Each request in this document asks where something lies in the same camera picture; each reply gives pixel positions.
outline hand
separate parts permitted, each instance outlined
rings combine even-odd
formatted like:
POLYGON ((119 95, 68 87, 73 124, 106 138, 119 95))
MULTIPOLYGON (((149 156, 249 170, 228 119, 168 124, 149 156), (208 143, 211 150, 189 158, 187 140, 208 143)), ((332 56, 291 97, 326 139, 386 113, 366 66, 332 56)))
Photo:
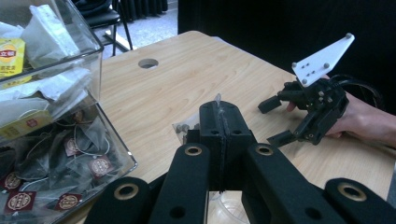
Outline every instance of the hand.
MULTIPOLYGON (((350 132, 359 138, 383 142, 396 147, 396 117, 368 105, 353 95, 346 93, 349 104, 339 120, 326 133, 328 136, 340 137, 344 132, 350 132)), ((288 111, 295 108, 289 103, 288 111)))

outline wooden table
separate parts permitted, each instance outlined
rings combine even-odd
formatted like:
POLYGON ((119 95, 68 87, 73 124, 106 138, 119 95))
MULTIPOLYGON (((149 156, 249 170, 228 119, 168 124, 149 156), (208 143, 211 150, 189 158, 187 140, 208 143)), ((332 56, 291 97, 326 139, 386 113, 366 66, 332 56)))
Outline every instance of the wooden table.
MULTIPOLYGON (((259 142, 294 130, 304 111, 286 105, 264 115, 258 104, 295 77, 241 49, 198 32, 188 32, 103 61, 100 104, 138 167, 130 173, 150 182, 167 172, 180 146, 172 127, 222 100, 239 107, 259 142), (138 64, 154 59, 159 65, 138 64)), ((311 183, 323 188, 335 177, 357 180, 381 197, 389 190, 395 154, 352 137, 325 137, 318 146, 294 142, 282 152, 311 183)))

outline clear plastic box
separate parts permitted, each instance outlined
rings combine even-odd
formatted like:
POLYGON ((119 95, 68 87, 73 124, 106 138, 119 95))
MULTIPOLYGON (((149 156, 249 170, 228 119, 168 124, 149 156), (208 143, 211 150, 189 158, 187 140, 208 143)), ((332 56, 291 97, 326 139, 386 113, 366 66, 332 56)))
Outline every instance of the clear plastic box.
MULTIPOLYGON (((60 221, 137 165, 98 104, 100 41, 70 0, 0 1, 0 22, 27 30, 31 6, 48 6, 78 51, 36 62, 25 54, 21 73, 0 77, 0 223, 60 221)), ((24 41, 25 53, 56 51, 34 25, 41 42, 24 41)))

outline yellow packet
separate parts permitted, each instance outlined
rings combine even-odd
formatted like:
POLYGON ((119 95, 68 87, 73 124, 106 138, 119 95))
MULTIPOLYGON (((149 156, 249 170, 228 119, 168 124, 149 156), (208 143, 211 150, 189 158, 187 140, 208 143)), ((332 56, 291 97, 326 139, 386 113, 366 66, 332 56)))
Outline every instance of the yellow packet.
POLYGON ((48 110, 37 110, 21 119, 15 120, 0 127, 0 138, 12 140, 24 136, 32 131, 52 123, 52 117, 48 110))
MULTIPOLYGON (((25 43, 20 38, 0 38, 0 79, 12 77, 22 72, 25 43)), ((29 81, 31 77, 13 80, 8 86, 15 86, 29 81)))

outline white bracket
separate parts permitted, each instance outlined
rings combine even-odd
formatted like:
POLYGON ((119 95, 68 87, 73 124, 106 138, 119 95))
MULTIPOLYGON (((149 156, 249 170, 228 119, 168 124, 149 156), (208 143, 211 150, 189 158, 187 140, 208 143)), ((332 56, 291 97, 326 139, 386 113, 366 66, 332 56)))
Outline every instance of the white bracket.
POLYGON ((303 86, 310 86, 332 71, 354 39, 355 36, 348 33, 344 38, 330 46, 321 49, 297 63, 293 63, 291 67, 303 86))

